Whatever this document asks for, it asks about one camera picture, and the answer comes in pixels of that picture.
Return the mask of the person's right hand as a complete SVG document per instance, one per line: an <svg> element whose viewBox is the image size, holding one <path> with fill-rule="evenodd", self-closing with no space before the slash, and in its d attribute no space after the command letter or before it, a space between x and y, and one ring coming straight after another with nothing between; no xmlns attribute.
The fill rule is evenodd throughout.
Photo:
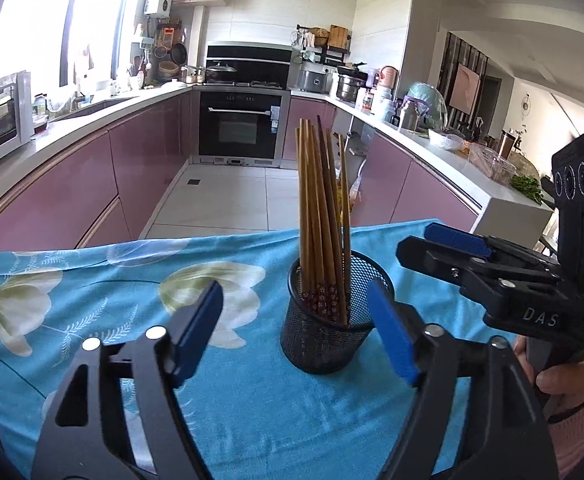
<svg viewBox="0 0 584 480"><path fill-rule="evenodd" d="M514 353L528 379L550 396L584 396L584 357L578 362L550 367L542 372L535 372L526 358L527 338L517 336L513 347Z"/></svg>

